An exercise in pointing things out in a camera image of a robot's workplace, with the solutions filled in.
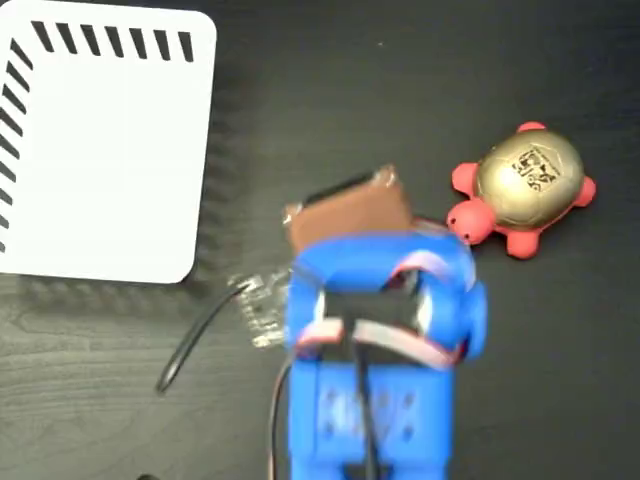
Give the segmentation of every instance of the turtle leg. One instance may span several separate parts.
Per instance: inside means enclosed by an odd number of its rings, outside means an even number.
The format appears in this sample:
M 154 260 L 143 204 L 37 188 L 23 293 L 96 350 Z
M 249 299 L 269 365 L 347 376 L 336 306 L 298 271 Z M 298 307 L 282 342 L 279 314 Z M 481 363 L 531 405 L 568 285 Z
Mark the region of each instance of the turtle leg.
M 473 197 L 473 181 L 476 177 L 477 168 L 477 163 L 461 163 L 458 165 L 451 174 L 453 188 L 469 197 Z
M 582 188 L 576 198 L 575 205 L 578 207 L 586 207 L 591 203 L 596 194 L 596 183 L 589 177 L 584 177 Z
M 507 253 L 512 257 L 526 260 L 538 251 L 539 231 L 507 233 Z

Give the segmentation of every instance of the blue plastic robot body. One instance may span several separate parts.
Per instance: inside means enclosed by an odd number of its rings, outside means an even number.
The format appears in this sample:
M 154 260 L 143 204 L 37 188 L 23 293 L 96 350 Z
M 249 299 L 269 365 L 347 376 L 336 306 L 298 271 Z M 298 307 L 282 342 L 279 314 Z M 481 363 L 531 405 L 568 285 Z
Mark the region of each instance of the blue plastic robot body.
M 482 352 L 485 290 L 475 280 L 470 251 L 453 235 L 334 238 L 303 251 L 296 266 L 286 312 L 290 349 L 311 322 L 322 321 L 322 288 L 376 292 L 399 269 L 412 268 L 419 270 L 420 294 L 429 299 L 425 337 L 447 351 L 464 345 L 467 358 Z M 452 446 L 453 369 L 372 365 L 368 381 L 379 461 L 391 467 L 389 480 L 445 480 Z M 351 480 L 344 467 L 365 458 L 354 366 L 297 358 L 289 391 L 291 480 Z

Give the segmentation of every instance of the brown cardboard piece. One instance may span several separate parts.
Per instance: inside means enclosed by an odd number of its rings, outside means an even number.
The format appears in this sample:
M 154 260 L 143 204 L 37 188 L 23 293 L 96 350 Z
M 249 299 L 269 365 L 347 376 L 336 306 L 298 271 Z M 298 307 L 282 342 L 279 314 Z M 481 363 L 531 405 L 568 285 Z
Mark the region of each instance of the brown cardboard piece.
M 347 186 L 308 205 L 288 205 L 284 224 L 297 255 L 331 237 L 411 231 L 413 215 L 395 168 L 387 165 L 364 183 Z

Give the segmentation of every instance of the turtle head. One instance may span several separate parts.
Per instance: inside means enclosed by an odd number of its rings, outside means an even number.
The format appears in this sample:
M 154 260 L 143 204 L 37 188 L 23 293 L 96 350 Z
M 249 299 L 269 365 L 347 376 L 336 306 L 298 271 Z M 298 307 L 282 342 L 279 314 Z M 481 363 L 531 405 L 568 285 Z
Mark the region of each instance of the turtle head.
M 480 198 L 457 204 L 447 215 L 447 226 L 468 245 L 482 242 L 493 231 L 496 214 Z

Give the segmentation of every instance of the qr code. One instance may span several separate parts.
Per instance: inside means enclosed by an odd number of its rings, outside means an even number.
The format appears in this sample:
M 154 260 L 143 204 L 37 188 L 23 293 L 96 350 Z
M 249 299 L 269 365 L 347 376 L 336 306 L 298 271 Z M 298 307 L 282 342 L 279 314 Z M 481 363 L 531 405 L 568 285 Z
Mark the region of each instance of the qr code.
M 511 165 L 527 185 L 536 192 L 549 188 L 558 179 L 559 172 L 542 152 L 533 148 L 518 157 Z
M 254 347 L 280 345 L 285 340 L 284 311 L 289 275 L 288 267 L 255 274 L 252 279 L 258 286 L 237 296 L 240 310 L 249 325 Z

